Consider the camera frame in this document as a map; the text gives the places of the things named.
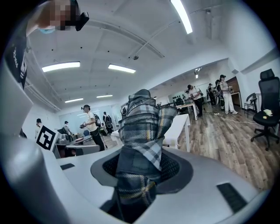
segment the white pants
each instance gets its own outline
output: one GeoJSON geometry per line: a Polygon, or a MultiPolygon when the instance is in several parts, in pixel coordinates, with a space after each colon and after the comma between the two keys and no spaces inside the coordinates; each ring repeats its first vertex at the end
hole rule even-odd
{"type": "Polygon", "coordinates": [[[234,112],[235,108],[233,107],[231,94],[230,93],[223,93],[223,97],[224,97],[224,111],[226,113],[228,113],[228,107],[229,107],[230,111],[234,112]]]}

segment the plaid cloth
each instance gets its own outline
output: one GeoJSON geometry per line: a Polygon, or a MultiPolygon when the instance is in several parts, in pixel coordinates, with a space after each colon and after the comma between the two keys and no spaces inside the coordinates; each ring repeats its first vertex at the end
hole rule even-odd
{"type": "Polygon", "coordinates": [[[124,146],[115,175],[127,222],[135,221],[156,197],[155,186],[161,182],[162,142],[176,115],[176,107],[156,107],[148,90],[129,96],[127,116],[119,121],[124,146]]]}

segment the ceiling light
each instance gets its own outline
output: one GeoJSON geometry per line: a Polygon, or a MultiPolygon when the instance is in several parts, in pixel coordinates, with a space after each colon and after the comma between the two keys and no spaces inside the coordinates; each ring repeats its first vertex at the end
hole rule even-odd
{"type": "Polygon", "coordinates": [[[188,15],[184,9],[184,6],[182,4],[182,2],[180,0],[171,0],[171,3],[173,4],[173,6],[175,7],[175,9],[177,10],[184,26],[185,26],[185,30],[187,31],[187,34],[191,33],[192,30],[192,26],[189,22],[189,18],[188,15]]]}
{"type": "Polygon", "coordinates": [[[67,63],[50,65],[50,66],[43,67],[42,70],[43,72],[49,72],[62,68],[75,68],[75,67],[80,67],[80,62],[67,62],[67,63]]]}
{"type": "Polygon", "coordinates": [[[66,103],[70,103],[70,102],[79,101],[79,100],[83,100],[83,98],[74,99],[74,100],[67,100],[67,101],[65,101],[65,102],[66,102],[66,103]]]}
{"type": "Polygon", "coordinates": [[[110,97],[110,96],[113,96],[113,95],[97,96],[96,98],[110,97]]]}
{"type": "Polygon", "coordinates": [[[119,71],[124,71],[124,72],[129,72],[129,73],[134,73],[136,72],[135,70],[133,69],[130,69],[130,68],[125,68],[125,67],[121,67],[121,66],[117,66],[117,65],[112,65],[112,64],[109,64],[109,69],[114,69],[114,70],[119,70],[119,71]]]}

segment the white table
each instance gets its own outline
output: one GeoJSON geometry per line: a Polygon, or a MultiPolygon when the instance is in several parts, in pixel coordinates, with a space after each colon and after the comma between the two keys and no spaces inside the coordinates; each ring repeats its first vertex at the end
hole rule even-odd
{"type": "Polygon", "coordinates": [[[181,109],[181,108],[190,107],[190,106],[193,106],[194,117],[195,117],[195,119],[197,121],[196,104],[194,102],[193,103],[189,103],[189,104],[179,105],[179,106],[176,106],[176,107],[177,107],[177,109],[181,109]]]}
{"type": "Polygon", "coordinates": [[[240,107],[242,108],[240,92],[231,93],[231,95],[235,95],[235,94],[238,94],[238,96],[239,96],[239,104],[240,104],[240,107]]]}
{"type": "Polygon", "coordinates": [[[119,137],[119,131],[118,131],[118,130],[113,131],[113,132],[111,133],[111,139],[112,139],[113,141],[116,141],[118,145],[121,145],[121,146],[123,145],[123,143],[122,143],[122,141],[121,141],[121,139],[120,139],[120,137],[119,137]]]}
{"type": "MultiPolygon", "coordinates": [[[[173,119],[173,123],[171,124],[171,127],[168,129],[168,131],[165,133],[165,139],[163,141],[163,145],[171,148],[178,149],[178,138],[182,132],[183,127],[185,126],[185,142],[187,146],[187,152],[189,152],[189,115],[183,114],[183,115],[177,115],[173,119]]],[[[114,131],[111,134],[111,139],[113,141],[116,141],[119,146],[122,146],[123,143],[119,137],[119,132],[114,131]]]]}
{"type": "Polygon", "coordinates": [[[257,97],[257,112],[261,111],[261,104],[262,104],[262,95],[261,92],[257,92],[255,93],[256,97],[257,97]]]}

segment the black pants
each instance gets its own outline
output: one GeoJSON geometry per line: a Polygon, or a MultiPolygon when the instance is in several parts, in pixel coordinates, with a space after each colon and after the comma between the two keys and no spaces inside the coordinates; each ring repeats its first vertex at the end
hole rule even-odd
{"type": "Polygon", "coordinates": [[[92,139],[95,142],[95,144],[100,146],[100,151],[104,151],[105,148],[104,148],[104,144],[102,142],[102,139],[99,135],[99,128],[97,128],[95,131],[91,131],[90,134],[91,134],[92,139]]]}
{"type": "Polygon", "coordinates": [[[194,103],[197,105],[197,107],[199,109],[198,116],[202,116],[202,99],[197,99],[194,101],[194,103]]]}
{"type": "Polygon", "coordinates": [[[213,94],[209,94],[209,97],[210,97],[211,105],[215,105],[216,101],[215,101],[214,95],[213,94]]]}

